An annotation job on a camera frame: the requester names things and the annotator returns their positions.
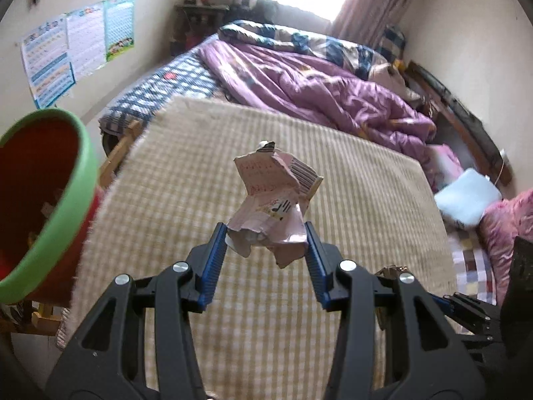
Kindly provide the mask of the blue plaid bed sheet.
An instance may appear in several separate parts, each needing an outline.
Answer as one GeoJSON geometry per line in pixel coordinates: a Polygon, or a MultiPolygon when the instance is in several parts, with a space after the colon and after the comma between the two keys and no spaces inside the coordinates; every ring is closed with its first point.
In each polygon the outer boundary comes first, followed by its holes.
{"type": "Polygon", "coordinates": [[[195,46],[178,55],[119,93],[105,106],[100,131],[121,137],[132,121],[147,125],[177,96],[230,100],[230,94],[203,63],[199,49],[195,46]]]}

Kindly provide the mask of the educational wall posters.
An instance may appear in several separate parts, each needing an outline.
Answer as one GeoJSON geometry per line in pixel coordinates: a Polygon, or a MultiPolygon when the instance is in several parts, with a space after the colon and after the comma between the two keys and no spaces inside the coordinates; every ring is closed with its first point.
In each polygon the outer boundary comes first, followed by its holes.
{"type": "Polygon", "coordinates": [[[78,81],[135,46],[136,0],[103,0],[64,13],[21,40],[35,106],[55,105],[78,81]]]}

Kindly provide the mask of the dark wooden headboard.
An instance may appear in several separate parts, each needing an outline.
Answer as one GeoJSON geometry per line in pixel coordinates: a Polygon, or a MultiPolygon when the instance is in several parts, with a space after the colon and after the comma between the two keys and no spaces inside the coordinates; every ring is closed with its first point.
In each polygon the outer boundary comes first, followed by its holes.
{"type": "Polygon", "coordinates": [[[448,145],[462,168],[475,169],[495,185],[506,187],[512,183],[508,160],[474,113],[431,72],[414,61],[409,62],[401,75],[409,89],[420,95],[415,110],[436,125],[433,143],[448,145]]]}

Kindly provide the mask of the red bin with green rim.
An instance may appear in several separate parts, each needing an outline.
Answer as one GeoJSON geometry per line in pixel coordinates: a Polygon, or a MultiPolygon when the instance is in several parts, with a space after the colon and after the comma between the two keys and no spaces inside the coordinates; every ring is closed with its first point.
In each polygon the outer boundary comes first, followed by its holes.
{"type": "Polygon", "coordinates": [[[102,194],[86,127],[73,113],[30,113],[1,139],[1,301],[66,306],[102,194]]]}

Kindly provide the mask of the pink floral pillow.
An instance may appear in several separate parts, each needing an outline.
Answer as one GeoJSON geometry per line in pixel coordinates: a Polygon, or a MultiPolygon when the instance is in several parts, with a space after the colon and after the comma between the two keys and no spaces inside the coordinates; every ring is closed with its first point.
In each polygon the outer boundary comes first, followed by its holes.
{"type": "Polygon", "coordinates": [[[484,211],[479,224],[494,274],[498,306],[503,304],[509,287],[515,237],[532,241],[532,199],[529,189],[510,200],[496,201],[484,211]]]}

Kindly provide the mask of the blue patchwork quilt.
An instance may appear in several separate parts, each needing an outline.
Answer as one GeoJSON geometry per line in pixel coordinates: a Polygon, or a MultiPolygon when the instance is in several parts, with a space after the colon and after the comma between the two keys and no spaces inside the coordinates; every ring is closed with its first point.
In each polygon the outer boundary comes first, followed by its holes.
{"type": "Polygon", "coordinates": [[[202,60],[215,74],[227,58],[231,46],[257,46],[275,52],[293,52],[329,61],[350,71],[362,80],[378,83],[388,89],[403,89],[405,79],[384,56],[365,45],[331,36],[306,32],[277,24],[260,24],[237,20],[221,26],[219,39],[201,52],[202,60]]]}

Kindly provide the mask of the purple quilt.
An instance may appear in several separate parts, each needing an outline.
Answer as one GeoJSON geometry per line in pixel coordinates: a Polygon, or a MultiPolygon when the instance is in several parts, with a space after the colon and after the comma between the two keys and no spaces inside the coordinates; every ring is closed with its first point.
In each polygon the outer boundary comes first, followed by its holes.
{"type": "Polygon", "coordinates": [[[329,61],[214,40],[202,62],[241,105],[282,113],[382,145],[419,163],[435,124],[403,98],[329,61]]]}

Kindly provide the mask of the light blue pillow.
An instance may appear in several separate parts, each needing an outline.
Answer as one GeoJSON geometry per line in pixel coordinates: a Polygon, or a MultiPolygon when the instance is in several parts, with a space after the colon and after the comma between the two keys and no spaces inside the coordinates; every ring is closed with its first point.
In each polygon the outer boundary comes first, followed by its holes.
{"type": "Polygon", "coordinates": [[[487,207],[500,200],[498,188],[472,168],[434,195],[443,220],[464,230],[477,228],[487,207]]]}

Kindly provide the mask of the pink paper box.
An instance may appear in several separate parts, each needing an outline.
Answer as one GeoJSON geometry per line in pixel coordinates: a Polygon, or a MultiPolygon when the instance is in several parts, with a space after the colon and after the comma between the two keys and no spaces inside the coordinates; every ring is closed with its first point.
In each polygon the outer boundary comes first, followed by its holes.
{"type": "Polygon", "coordinates": [[[253,247],[265,247],[283,269],[307,250],[303,217],[323,177],[273,141],[261,142],[234,163],[247,196],[227,225],[226,243],[243,257],[253,247]]]}

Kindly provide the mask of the dark side table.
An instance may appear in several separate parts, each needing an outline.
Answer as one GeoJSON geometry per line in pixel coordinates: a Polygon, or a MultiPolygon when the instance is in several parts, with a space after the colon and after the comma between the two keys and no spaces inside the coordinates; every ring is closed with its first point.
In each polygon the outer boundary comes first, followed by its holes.
{"type": "Polygon", "coordinates": [[[230,7],[211,0],[184,0],[174,5],[170,39],[172,56],[190,51],[207,37],[217,33],[230,7]]]}

